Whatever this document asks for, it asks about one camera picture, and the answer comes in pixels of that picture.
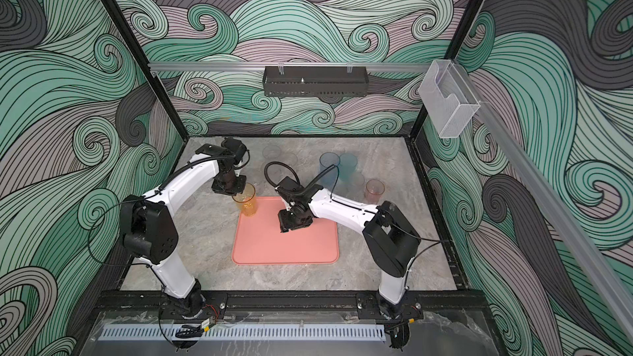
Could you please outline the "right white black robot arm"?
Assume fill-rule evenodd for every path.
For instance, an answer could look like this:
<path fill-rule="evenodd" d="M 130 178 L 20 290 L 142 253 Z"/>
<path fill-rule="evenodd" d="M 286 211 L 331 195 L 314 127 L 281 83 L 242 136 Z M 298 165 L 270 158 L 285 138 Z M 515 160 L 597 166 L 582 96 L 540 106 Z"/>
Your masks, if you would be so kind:
<path fill-rule="evenodd" d="M 391 305 L 402 301 L 421 236 L 394 203 L 364 204 L 319 185 L 290 191 L 277 187 L 276 191 L 285 204 L 279 212 L 281 232 L 310 227 L 315 219 L 331 220 L 357 232 L 381 270 L 380 297 Z"/>

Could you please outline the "clear acrylic wall holder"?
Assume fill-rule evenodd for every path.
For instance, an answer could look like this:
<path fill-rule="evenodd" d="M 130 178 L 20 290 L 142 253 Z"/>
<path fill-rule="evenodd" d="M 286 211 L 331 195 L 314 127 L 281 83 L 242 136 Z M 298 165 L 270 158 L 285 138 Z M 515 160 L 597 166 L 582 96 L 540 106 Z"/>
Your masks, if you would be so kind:
<path fill-rule="evenodd" d="M 458 138 L 481 107 L 466 69 L 449 59 L 430 64 L 418 92 L 440 138 Z"/>

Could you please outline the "small clear faceted glass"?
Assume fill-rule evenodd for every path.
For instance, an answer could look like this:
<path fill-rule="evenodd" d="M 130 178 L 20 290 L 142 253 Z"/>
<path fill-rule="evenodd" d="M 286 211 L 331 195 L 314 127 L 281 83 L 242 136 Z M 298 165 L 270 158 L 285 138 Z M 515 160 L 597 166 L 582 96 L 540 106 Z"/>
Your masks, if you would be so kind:
<path fill-rule="evenodd" d="M 285 153 L 281 161 L 294 170 L 298 164 L 298 157 L 294 153 Z"/>

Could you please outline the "yellow plastic cup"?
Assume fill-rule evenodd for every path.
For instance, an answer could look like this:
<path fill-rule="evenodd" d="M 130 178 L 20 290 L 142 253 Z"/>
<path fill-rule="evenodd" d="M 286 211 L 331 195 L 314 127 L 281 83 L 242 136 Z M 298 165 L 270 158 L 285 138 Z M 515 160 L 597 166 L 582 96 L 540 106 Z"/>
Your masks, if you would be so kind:
<path fill-rule="evenodd" d="M 234 195 L 232 199 L 244 216 L 250 217 L 256 213 L 256 188 L 253 184 L 247 183 L 242 193 Z"/>

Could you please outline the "pink tray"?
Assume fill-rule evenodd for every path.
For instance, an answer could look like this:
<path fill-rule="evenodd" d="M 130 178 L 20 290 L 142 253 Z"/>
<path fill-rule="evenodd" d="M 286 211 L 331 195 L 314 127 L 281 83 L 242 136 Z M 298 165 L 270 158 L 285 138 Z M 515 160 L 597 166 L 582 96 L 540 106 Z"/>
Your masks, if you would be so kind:
<path fill-rule="evenodd" d="M 256 198 L 257 211 L 241 214 L 232 249 L 232 261 L 238 265 L 320 265 L 333 264 L 340 256 L 335 222 L 316 219 L 310 227 L 281 232 L 278 213 L 283 199 L 274 196 Z"/>

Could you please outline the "blue plastic cup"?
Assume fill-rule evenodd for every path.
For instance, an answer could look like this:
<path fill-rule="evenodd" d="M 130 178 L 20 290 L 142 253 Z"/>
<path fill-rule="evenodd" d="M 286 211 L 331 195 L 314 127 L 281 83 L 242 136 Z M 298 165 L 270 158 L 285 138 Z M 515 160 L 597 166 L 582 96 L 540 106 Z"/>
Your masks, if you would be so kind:
<path fill-rule="evenodd" d="M 340 164 L 340 156 L 336 153 L 327 152 L 319 158 L 320 172 L 324 172 L 319 183 L 326 189 L 331 190 L 338 179 L 338 166 Z"/>

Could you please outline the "black perforated wall shelf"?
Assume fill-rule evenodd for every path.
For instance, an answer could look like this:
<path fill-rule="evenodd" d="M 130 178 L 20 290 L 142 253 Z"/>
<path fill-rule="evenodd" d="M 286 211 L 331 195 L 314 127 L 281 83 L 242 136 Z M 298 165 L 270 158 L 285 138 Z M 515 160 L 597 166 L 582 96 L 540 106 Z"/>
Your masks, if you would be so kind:
<path fill-rule="evenodd" d="M 268 66 L 262 79 L 268 97 L 362 97 L 369 90 L 365 67 Z"/>

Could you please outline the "aluminium rail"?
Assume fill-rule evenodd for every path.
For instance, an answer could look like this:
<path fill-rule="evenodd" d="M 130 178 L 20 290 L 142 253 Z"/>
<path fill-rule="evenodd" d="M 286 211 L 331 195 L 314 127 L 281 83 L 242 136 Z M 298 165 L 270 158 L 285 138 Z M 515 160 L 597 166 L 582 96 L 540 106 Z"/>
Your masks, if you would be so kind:
<path fill-rule="evenodd" d="M 632 339 L 632 295 L 620 280 L 605 256 L 585 234 L 572 212 L 531 158 L 506 130 L 504 122 L 488 102 L 481 102 L 480 114 L 491 135 L 509 159 L 526 189 L 534 197 L 545 219 L 553 225 L 561 239 L 587 275 L 627 339 Z"/>
<path fill-rule="evenodd" d="M 266 67 L 285 69 L 289 67 L 338 67 L 345 69 L 365 67 L 369 73 L 418 74 L 429 69 L 430 64 L 407 63 L 313 63 L 313 62 L 175 62 L 162 61 L 148 64 L 152 72 L 263 72 Z"/>

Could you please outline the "green plastic cup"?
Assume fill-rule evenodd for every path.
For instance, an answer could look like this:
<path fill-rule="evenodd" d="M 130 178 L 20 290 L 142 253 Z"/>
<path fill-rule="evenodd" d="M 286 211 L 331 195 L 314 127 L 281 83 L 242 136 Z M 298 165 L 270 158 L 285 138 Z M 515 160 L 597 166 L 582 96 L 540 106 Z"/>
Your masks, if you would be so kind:
<path fill-rule="evenodd" d="M 353 153 L 342 153 L 338 165 L 340 179 L 343 182 L 349 182 L 349 179 L 356 171 L 357 165 L 358 158 Z"/>

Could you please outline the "aluminium rail back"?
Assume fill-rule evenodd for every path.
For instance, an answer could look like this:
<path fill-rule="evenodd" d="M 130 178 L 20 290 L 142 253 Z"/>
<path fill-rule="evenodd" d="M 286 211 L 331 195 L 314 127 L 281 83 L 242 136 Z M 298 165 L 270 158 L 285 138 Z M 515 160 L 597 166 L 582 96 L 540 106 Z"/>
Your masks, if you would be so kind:
<path fill-rule="evenodd" d="M 365 67 L 369 73 L 418 74 L 429 69 L 430 64 L 407 63 L 313 63 L 313 62 L 175 62 L 162 61 L 148 64 L 152 72 L 263 72 L 266 67 L 285 69 L 289 67 L 338 67 L 345 69 Z"/>

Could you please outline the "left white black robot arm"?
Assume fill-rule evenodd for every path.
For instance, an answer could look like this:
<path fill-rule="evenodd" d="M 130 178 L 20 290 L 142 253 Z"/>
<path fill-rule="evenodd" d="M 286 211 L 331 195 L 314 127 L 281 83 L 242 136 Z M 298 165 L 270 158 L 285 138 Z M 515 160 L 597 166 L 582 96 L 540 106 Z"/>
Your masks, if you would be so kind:
<path fill-rule="evenodd" d="M 215 194 L 236 196 L 247 185 L 240 171 L 250 161 L 247 146 L 235 138 L 217 145 L 204 144 L 182 168 L 144 193 L 129 195 L 120 210 L 122 246 L 150 267 L 172 307 L 185 318 L 204 307 L 201 285 L 178 254 L 179 234 L 173 216 L 201 186 L 212 183 Z"/>

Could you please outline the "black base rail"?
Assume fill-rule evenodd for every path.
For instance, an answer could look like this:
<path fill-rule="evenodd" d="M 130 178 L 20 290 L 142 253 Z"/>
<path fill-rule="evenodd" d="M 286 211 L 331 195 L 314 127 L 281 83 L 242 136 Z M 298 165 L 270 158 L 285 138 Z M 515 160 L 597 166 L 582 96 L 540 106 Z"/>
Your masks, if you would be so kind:
<path fill-rule="evenodd" d="M 248 291 L 248 290 L 202 290 L 205 303 L 214 310 L 259 311 L 259 310 L 318 310 L 318 311 L 376 311 L 385 298 L 376 290 L 350 291 Z M 167 296 L 161 291 L 105 291 L 96 303 L 97 308 L 151 308 L 165 303 Z M 483 292 L 476 290 L 415 291 L 409 290 L 398 307 L 406 312 L 413 309 L 478 309 L 487 308 L 488 301 Z"/>

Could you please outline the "pink short cup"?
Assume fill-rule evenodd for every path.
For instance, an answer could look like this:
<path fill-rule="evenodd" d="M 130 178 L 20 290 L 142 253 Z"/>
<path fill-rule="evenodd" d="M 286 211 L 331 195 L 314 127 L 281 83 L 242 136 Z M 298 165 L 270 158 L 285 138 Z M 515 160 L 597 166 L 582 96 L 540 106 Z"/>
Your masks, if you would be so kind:
<path fill-rule="evenodd" d="M 385 192 L 386 186 L 378 179 L 367 181 L 364 189 L 364 198 L 369 204 L 378 204 Z"/>

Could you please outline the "aluminium rail right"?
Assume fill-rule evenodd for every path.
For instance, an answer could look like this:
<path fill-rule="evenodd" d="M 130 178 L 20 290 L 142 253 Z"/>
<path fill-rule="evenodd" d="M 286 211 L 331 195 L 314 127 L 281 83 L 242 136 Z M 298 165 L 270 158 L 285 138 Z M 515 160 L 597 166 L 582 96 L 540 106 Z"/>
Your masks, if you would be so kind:
<path fill-rule="evenodd" d="M 526 189 L 534 197 L 545 219 L 553 225 L 561 239 L 587 275 L 627 339 L 632 339 L 632 295 L 620 280 L 605 256 L 585 234 L 572 212 L 531 158 L 506 130 L 504 122 L 488 102 L 481 102 L 480 114 L 491 135 L 509 159 Z"/>

